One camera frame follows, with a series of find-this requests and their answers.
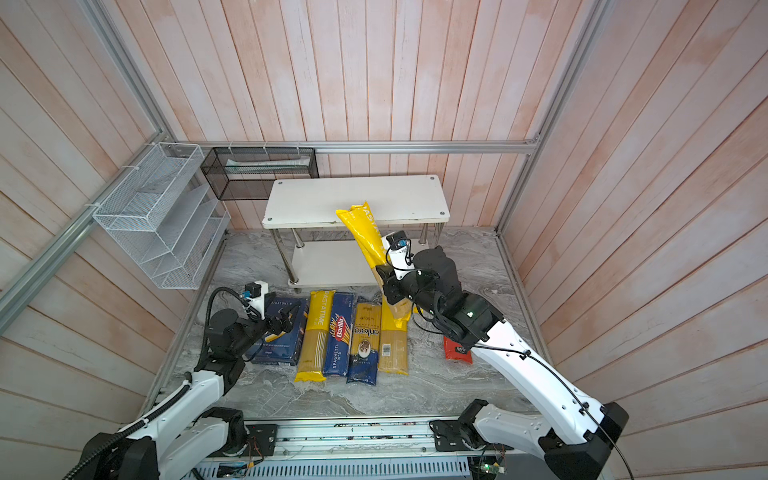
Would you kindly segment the red spaghetti bag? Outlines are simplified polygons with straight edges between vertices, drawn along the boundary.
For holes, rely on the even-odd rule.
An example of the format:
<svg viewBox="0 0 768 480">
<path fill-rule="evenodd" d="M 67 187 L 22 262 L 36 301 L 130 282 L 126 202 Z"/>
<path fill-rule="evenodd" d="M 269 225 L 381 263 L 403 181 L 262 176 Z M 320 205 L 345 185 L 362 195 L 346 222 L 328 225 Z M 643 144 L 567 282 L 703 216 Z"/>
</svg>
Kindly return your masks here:
<svg viewBox="0 0 768 480">
<path fill-rule="evenodd" d="M 463 350 L 458 343 L 450 340 L 448 337 L 443 337 L 443 350 L 446 360 L 462 361 L 470 365 L 473 364 L 472 354 Z"/>
</svg>

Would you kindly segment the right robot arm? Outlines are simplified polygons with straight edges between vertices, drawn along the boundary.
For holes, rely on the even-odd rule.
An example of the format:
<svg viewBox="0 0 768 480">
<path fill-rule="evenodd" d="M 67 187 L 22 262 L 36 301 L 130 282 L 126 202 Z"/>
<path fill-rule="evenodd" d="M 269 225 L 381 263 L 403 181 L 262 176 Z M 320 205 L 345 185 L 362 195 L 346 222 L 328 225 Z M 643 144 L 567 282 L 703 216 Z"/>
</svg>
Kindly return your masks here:
<svg viewBox="0 0 768 480">
<path fill-rule="evenodd" d="M 433 331 L 489 363 L 538 411 L 523 415 L 476 399 L 455 420 L 431 421 L 436 449 L 507 447 L 542 459 L 559 479 L 599 478 L 618 449 L 628 413 L 577 389 L 490 301 L 463 290 L 455 262 L 441 247 L 413 253 L 402 232 L 383 243 L 384 261 L 376 272 L 385 301 L 415 308 Z"/>
</svg>

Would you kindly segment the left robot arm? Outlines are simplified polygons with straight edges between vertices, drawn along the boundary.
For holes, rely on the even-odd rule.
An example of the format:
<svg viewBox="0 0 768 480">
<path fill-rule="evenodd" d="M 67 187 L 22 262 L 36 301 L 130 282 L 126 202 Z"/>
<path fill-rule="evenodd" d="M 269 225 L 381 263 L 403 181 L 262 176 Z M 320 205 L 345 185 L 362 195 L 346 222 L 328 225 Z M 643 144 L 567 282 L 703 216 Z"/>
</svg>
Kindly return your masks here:
<svg viewBox="0 0 768 480">
<path fill-rule="evenodd" d="M 248 283 L 241 292 L 229 287 L 214 292 L 234 297 L 241 308 L 206 311 L 194 370 L 134 422 L 89 440 L 66 478 L 180 479 L 212 453 L 238 456 L 248 449 L 242 412 L 215 404 L 237 383 L 254 344 L 292 331 L 301 303 L 268 315 L 275 295 L 263 281 Z"/>
</svg>

